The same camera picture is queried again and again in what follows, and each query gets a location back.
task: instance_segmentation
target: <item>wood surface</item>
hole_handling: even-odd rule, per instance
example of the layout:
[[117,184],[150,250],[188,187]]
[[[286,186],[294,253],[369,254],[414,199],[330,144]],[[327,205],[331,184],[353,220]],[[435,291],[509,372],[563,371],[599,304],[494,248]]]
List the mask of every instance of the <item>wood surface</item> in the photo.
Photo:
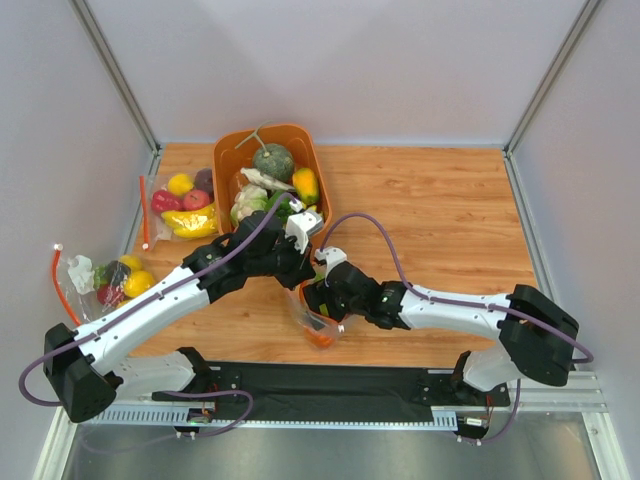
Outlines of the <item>wood surface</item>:
[[[170,144],[159,173],[208,167],[212,151],[210,144]],[[318,146],[317,153],[334,220],[357,211],[375,216],[412,282],[478,294],[535,285],[499,150]],[[142,254],[139,235],[136,252],[159,279],[206,242],[161,241]],[[378,281],[398,279],[382,236],[365,220],[342,224],[330,245]],[[491,344],[437,329],[385,331],[361,320],[319,351],[293,320],[284,290],[274,279],[257,278],[177,321],[135,354],[193,346],[208,360],[451,367],[461,352]]]

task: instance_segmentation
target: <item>purple fruit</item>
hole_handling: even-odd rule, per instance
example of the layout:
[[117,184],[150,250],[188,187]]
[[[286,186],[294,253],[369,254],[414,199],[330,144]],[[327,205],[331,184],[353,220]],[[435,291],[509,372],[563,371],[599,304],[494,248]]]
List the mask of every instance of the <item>purple fruit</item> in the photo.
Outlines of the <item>purple fruit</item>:
[[196,173],[196,178],[193,183],[195,184],[196,189],[207,192],[213,202],[215,199],[213,194],[213,172],[210,168],[203,168]]

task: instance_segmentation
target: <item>banana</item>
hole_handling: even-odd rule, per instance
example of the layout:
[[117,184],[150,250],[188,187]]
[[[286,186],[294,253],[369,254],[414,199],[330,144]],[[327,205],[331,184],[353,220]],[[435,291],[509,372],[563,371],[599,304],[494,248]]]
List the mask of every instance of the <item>banana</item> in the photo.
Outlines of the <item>banana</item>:
[[206,237],[215,233],[218,226],[213,203],[200,210],[187,212],[168,210],[160,215],[173,233],[182,238]]

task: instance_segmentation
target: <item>cable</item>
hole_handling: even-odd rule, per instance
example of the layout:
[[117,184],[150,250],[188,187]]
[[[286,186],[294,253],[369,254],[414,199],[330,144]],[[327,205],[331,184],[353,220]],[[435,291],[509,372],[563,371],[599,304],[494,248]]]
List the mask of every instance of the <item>cable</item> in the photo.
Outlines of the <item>cable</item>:
[[454,299],[448,299],[448,298],[439,298],[439,297],[429,297],[428,295],[419,292],[418,290],[416,290],[415,288],[413,288],[413,285],[411,285],[411,283],[409,283],[409,280],[407,280],[407,277],[404,273],[404,270],[402,269],[402,265],[400,264],[400,259],[398,258],[398,253],[396,252],[396,249],[393,245],[393,242],[391,241],[391,237],[389,236],[389,233],[385,230],[385,228],[382,226],[382,224],[380,224],[380,222],[378,222],[375,218],[373,218],[371,215],[368,215],[366,213],[349,213],[347,215],[344,215],[343,217],[340,217],[338,219],[338,221],[336,223],[334,223],[331,228],[329,229],[329,231],[327,232],[327,236],[324,237],[324,240],[322,241],[322,245],[320,245],[320,250],[324,250],[325,246],[327,245],[327,242],[329,241],[329,238],[331,237],[331,234],[334,232],[334,230],[338,227],[338,225],[340,225],[342,222],[344,222],[345,220],[348,220],[349,218],[354,218],[354,217],[360,217],[360,218],[364,218],[366,220],[369,220],[370,222],[372,222],[376,227],[378,227],[378,230],[380,230],[380,233],[382,234],[382,236],[384,237],[385,241],[387,242],[387,246],[389,247],[389,250],[391,251],[391,256],[393,257],[393,262],[396,265],[396,270],[398,271],[398,275],[400,276],[400,280],[402,280],[403,285],[407,288],[407,290],[409,290],[411,293],[413,293],[414,295],[416,295],[419,298],[422,298],[424,300],[427,300],[429,302],[434,302],[434,303],[442,303],[442,304],[446,304],[446,305],[455,305],[458,307],[470,307],[470,308],[479,308],[482,310],[497,310],[500,312],[504,312],[507,313],[509,315],[513,315],[515,317],[518,317],[522,320],[526,320],[528,322],[531,322],[532,324],[534,324],[535,326],[546,330],[547,332],[555,335],[556,337],[560,338],[561,340],[564,340],[565,342],[567,342],[569,345],[571,345],[573,348],[579,350],[580,352],[582,352],[582,354],[585,356],[585,358],[578,358],[573,360],[573,363],[589,363],[593,361],[593,353],[591,353],[591,351],[585,347],[584,345],[582,345],[581,343],[579,343],[578,341],[576,341],[575,339],[571,338],[570,336],[568,336],[567,334],[565,334],[564,332],[561,332],[560,330],[558,330],[555,327],[552,327],[551,325],[546,324],[545,322],[543,322],[542,320],[539,320],[535,317],[532,317],[531,315],[527,315],[526,313],[522,313],[518,310],[515,310],[513,308],[509,308],[509,307],[503,307],[501,305],[496,305],[495,303],[492,304],[484,304],[481,302],[468,302],[468,301],[464,301],[464,300],[454,300]]
[[245,238],[240,243],[240,245],[238,245],[236,248],[234,248],[231,252],[229,252],[227,255],[225,255],[221,259],[215,261],[214,263],[212,263],[208,267],[200,270],[199,272],[194,273],[193,275],[190,275],[190,276],[188,276],[186,278],[183,278],[182,280],[180,280],[180,281],[178,281],[178,282],[176,282],[176,283],[174,283],[172,285],[167,286],[164,290],[161,290],[160,292],[156,292],[155,294],[145,298],[140,303],[137,303],[137,304],[133,305],[131,308],[129,308],[125,312],[122,312],[120,315],[117,315],[116,318],[114,318],[110,322],[106,323],[104,326],[102,326],[101,328],[96,330],[94,333],[91,333],[91,334],[87,335],[86,337],[81,338],[80,340],[75,340],[75,341],[73,341],[71,343],[68,343],[67,345],[64,345],[63,347],[56,348],[55,350],[52,350],[52,351],[46,353],[45,355],[41,356],[40,358],[37,358],[36,360],[31,362],[22,371],[22,373],[20,374],[20,378],[18,379],[18,389],[20,390],[20,393],[22,394],[22,396],[25,399],[27,399],[28,401],[30,401],[31,403],[34,403],[36,405],[40,405],[40,406],[43,406],[43,407],[59,407],[59,406],[62,406],[62,403],[60,403],[60,402],[49,401],[49,400],[41,400],[41,399],[35,397],[34,395],[32,395],[31,392],[29,392],[29,390],[27,389],[27,384],[26,384],[27,377],[29,376],[29,374],[38,365],[42,365],[44,362],[47,362],[47,361],[51,360],[53,357],[55,357],[57,355],[60,355],[61,353],[64,353],[64,352],[66,352],[68,350],[71,350],[72,348],[79,347],[81,345],[84,345],[87,342],[90,342],[94,338],[97,338],[100,335],[102,335],[103,333],[105,333],[110,328],[112,328],[112,327],[118,325],[119,323],[123,322],[129,316],[131,316],[134,313],[142,310],[144,307],[149,305],[151,302],[154,302],[155,300],[163,298],[165,295],[167,295],[168,293],[172,292],[173,290],[175,290],[177,288],[180,288],[183,285],[185,285],[185,284],[187,284],[187,283],[189,283],[189,282],[191,282],[191,281],[193,281],[193,280],[195,280],[197,278],[202,277],[203,275],[207,275],[208,273],[212,272],[213,270],[215,270],[215,269],[221,267],[222,265],[224,265],[225,263],[229,262],[230,260],[235,258],[242,250],[244,250],[247,247],[247,245],[249,245],[258,236],[258,234],[262,231],[262,229],[267,225],[269,220],[271,220],[271,218],[275,214],[275,212],[278,209],[278,207],[280,206],[280,204],[283,201],[287,200],[287,199],[288,200],[293,200],[294,198],[290,193],[284,193],[284,194],[280,195],[278,197],[278,199],[275,201],[275,203],[273,204],[273,206],[271,207],[271,209],[267,212],[265,217],[262,219],[262,221],[258,224],[256,229],[253,232],[251,232],[249,234],[249,236],[247,238]]
[[71,320],[76,325],[82,325],[82,322],[78,319],[73,308],[67,302],[67,298],[64,296],[62,289],[60,288],[60,284],[58,283],[58,263],[60,262],[60,253],[62,252],[62,244],[56,243],[53,246],[53,250],[55,253],[53,254],[53,262],[51,263],[51,280],[53,280],[53,287],[56,289],[56,293],[58,294],[58,298],[60,299],[60,303],[64,307],[64,310],[67,312]]
[[[245,411],[233,422],[229,423],[228,425],[225,425],[224,427],[220,427],[212,431],[196,433],[194,435],[195,438],[208,438],[208,437],[215,437],[216,435],[222,435],[223,433],[226,433],[229,430],[232,430],[233,428],[238,426],[238,424],[242,423],[249,416],[249,413],[251,413],[251,410],[253,409],[253,396],[245,390],[223,390],[221,392],[211,392],[211,393],[182,393],[182,392],[167,391],[163,393],[166,393],[168,395],[171,395],[173,397],[178,397],[178,398],[212,398],[212,397],[224,397],[228,395],[242,395],[243,397],[246,397],[247,400],[249,400],[249,405],[247,405],[247,408],[245,409]],[[102,450],[89,445],[86,442],[87,435],[80,436],[80,443],[87,451],[94,453],[96,455],[118,455],[120,453],[133,452],[133,451],[148,447],[150,445],[155,445],[156,443],[160,443],[166,440],[171,440],[173,438],[176,438],[176,434],[174,433],[171,435],[164,435],[162,437],[153,438],[147,442],[132,445],[131,447],[118,448],[116,450]]]

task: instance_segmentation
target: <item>metal frame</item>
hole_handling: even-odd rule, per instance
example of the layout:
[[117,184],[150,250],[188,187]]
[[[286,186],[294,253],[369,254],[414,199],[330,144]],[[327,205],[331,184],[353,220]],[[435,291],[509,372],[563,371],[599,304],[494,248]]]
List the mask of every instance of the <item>metal frame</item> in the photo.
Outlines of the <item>metal frame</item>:
[[[73,10],[83,25],[85,32],[94,45],[98,56],[104,64],[108,75],[111,77],[119,95],[124,101],[131,117],[139,129],[141,135],[149,145],[152,152],[152,161],[148,173],[154,174],[160,164],[162,151],[159,142],[156,140],[145,116],[137,103],[131,88],[129,87],[119,65],[116,61],[108,42],[101,31],[98,22],[87,0],[69,0]],[[572,53],[575,51],[582,35],[588,28],[591,20],[601,6],[602,0],[585,0],[580,13],[573,23],[570,31],[567,33],[560,49],[555,55],[551,65],[547,69],[540,84],[538,85],[527,109],[520,118],[509,141],[503,147],[505,168],[509,181],[511,183],[513,196],[516,202],[522,227],[524,230],[527,247],[532,260],[534,273],[538,281],[540,290],[550,298],[554,298],[556,290],[553,281],[548,273],[547,262],[544,251],[539,245],[536,235],[535,222],[531,216],[529,205],[525,192],[521,188],[520,175],[518,172],[517,162],[514,152],[520,144],[522,138],[526,134],[528,127],[536,117],[542,104],[546,100],[549,92],[557,78],[562,74],[564,67],[569,61]],[[136,212],[130,232],[125,241],[125,251],[130,251],[135,243],[137,231],[141,221],[141,209]],[[616,438],[615,431],[611,424],[609,414],[607,413],[606,402],[602,396],[602,392],[597,382],[597,378],[593,372],[572,372],[569,384],[565,389],[556,389],[547,387],[536,382],[523,381],[522,394],[519,409],[521,411],[533,412],[583,412],[583,420],[587,428],[591,447],[596,459],[600,475],[604,479],[624,480],[630,478],[621,449]],[[175,402],[175,406],[181,406],[183,409],[188,408],[190,404],[184,405]],[[134,409],[137,412],[151,411],[157,408],[149,405],[149,401],[140,399],[135,405],[120,405],[114,407],[126,409]],[[446,409],[437,407],[433,409],[434,413],[440,411],[442,414],[447,413]],[[474,408],[456,408],[458,411],[474,411]],[[149,416],[139,417],[145,419],[148,424]],[[264,423],[255,426],[269,426]],[[275,427],[293,427],[296,425],[273,425]],[[297,428],[309,428],[310,425],[298,425]],[[338,428],[361,428],[360,425],[341,425]],[[390,426],[370,426],[369,428],[390,428]],[[406,429],[406,425],[398,425],[391,428]],[[62,408],[58,408],[56,415],[51,424],[49,434],[47,436],[45,446],[38,465],[36,467],[34,479],[57,479],[61,478],[64,466],[70,452],[73,436],[76,431],[76,425],[72,424]]]

